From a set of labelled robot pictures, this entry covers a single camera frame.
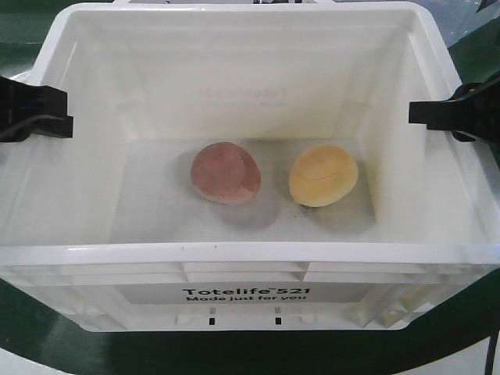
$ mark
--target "black bracket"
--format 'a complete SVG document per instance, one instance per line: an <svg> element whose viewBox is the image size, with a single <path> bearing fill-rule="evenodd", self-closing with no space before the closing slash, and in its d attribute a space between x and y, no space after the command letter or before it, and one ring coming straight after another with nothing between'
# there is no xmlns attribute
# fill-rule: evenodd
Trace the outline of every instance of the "black bracket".
<svg viewBox="0 0 500 375"><path fill-rule="evenodd" d="M49 86L30 86L0 77L0 142L21 142L31 133L71 138L68 95Z"/></svg>
<svg viewBox="0 0 500 375"><path fill-rule="evenodd" d="M500 72L482 84L463 84L442 102L410 102L409 122L448 130L457 141L500 145Z"/></svg>

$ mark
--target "yellow stone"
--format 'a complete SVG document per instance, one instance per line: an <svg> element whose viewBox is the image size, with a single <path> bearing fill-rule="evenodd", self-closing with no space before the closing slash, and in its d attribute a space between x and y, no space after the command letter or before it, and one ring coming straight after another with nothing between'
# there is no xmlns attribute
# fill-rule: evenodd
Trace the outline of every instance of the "yellow stone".
<svg viewBox="0 0 500 375"><path fill-rule="evenodd" d="M358 180L354 158L343 148L317 145L295 160L290 172L290 194L300 205L323 207L345 197Z"/></svg>

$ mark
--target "plastic container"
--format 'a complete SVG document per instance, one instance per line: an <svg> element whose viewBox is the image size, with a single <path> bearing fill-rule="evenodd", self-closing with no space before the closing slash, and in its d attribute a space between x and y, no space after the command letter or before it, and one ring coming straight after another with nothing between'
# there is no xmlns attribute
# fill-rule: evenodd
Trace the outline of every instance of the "plastic container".
<svg viewBox="0 0 500 375"><path fill-rule="evenodd" d="M85 329L396 329L500 263L488 147L408 124L460 85L418 5L75 5L28 83L68 92L74 138L1 146L0 276ZM250 204L189 183L225 140ZM359 182L307 210L288 171L319 142Z"/></svg>

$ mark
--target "green floor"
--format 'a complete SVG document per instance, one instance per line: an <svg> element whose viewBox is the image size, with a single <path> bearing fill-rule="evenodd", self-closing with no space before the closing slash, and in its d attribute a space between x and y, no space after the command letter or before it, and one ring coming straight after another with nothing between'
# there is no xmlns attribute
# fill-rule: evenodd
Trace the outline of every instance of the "green floor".
<svg viewBox="0 0 500 375"><path fill-rule="evenodd" d="M3 0L0 74L29 68L54 15L71 3ZM494 20L450 48L464 82L500 70L499 35ZM0 347L78 375L389 374L487 337L499 287L500 270L399 331L95 334L0 280Z"/></svg>

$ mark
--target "pink stone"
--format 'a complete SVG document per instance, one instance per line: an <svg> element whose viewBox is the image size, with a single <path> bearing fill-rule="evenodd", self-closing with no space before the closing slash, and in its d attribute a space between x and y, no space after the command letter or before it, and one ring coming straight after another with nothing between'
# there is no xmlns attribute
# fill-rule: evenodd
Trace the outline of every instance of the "pink stone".
<svg viewBox="0 0 500 375"><path fill-rule="evenodd" d="M191 181L206 199L239 205L260 189L260 171L250 154L230 142L202 149L191 166Z"/></svg>

